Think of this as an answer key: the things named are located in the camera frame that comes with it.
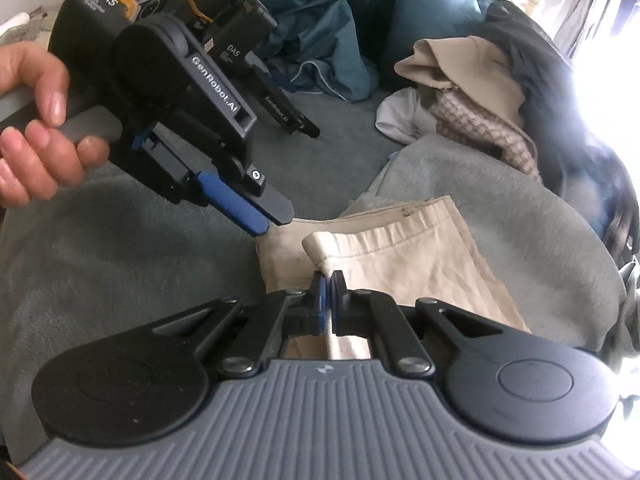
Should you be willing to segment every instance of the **fingernail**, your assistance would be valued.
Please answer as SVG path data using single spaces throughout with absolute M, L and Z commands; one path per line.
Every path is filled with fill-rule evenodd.
M 8 153 L 18 153 L 24 144 L 24 137 L 15 128 L 7 128 L 0 135 L 0 150 Z
M 39 121 L 33 121 L 33 123 L 29 124 L 24 135 L 29 143 L 38 150 L 44 150 L 51 140 L 49 130 Z
M 51 126 L 62 126 L 66 119 L 66 98 L 59 92 L 54 92 L 49 98 L 49 117 Z

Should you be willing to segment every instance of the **pile of clothes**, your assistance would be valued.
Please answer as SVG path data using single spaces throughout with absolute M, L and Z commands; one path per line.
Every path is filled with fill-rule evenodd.
M 288 88 L 354 108 L 382 88 L 376 128 L 407 145 L 338 218 L 258 240 L 267 292 L 340 269 L 399 303 L 429 296 L 601 355 L 640 351 L 634 187 L 532 19 L 501 0 L 260 1 L 278 27 L 256 54 Z M 289 351 L 369 354 L 331 335 Z
M 573 206 L 619 266 L 640 247 L 628 174 L 578 110 L 571 66 L 500 0 L 260 0 L 278 27 L 257 50 L 302 92 L 378 111 L 385 135 L 436 133 L 494 156 Z

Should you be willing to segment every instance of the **hand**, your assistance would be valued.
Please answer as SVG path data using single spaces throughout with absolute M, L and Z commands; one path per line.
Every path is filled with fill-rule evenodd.
M 0 202 L 24 206 L 32 198 L 48 200 L 58 186 L 82 182 L 86 170 L 103 165 L 109 145 L 85 137 L 77 146 L 56 128 L 66 119 L 69 74 L 64 64 L 35 43 L 0 47 L 0 95 L 19 84 L 33 87 L 42 120 L 0 134 Z

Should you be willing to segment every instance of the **black jaw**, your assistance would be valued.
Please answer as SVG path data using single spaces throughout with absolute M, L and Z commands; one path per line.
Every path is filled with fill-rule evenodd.
M 110 161 L 173 203 L 213 205 L 251 235 L 291 222 L 291 203 L 253 165 L 254 112 L 185 24 L 162 12 L 167 1 L 65 1 L 49 49 L 72 75 L 67 117 L 105 107 L 122 124 Z M 227 38 L 246 24 L 232 21 Z M 24 130 L 37 116 L 32 103 L 0 128 Z M 178 149 L 171 133 L 215 171 Z
M 192 419 L 221 381 L 268 370 L 287 339 L 321 335 L 325 316 L 336 335 L 367 338 L 389 373 L 427 381 L 466 424 L 504 442 L 576 442 L 599 432 L 618 400 L 610 370 L 584 352 L 437 300 L 407 307 L 349 291 L 337 271 L 317 274 L 309 291 L 248 307 L 222 298 L 66 352 L 37 375 L 34 406 L 50 436 L 151 442 Z
M 286 132 L 320 135 L 320 129 L 274 84 L 269 72 L 249 62 L 252 50 L 278 25 L 260 1 L 170 0 L 166 11 L 189 27 L 226 76 L 241 82 Z

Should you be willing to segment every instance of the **plaid fabric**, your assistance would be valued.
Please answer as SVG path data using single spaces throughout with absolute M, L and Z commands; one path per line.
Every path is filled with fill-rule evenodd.
M 530 139 L 458 90 L 437 93 L 429 111 L 438 121 L 436 131 L 441 136 L 490 155 L 496 152 L 504 163 L 542 182 Z
M 613 218 L 602 241 L 613 260 L 621 267 L 640 251 L 638 199 L 631 177 L 617 155 L 611 153 L 599 163 L 604 166 L 607 181 L 616 197 Z

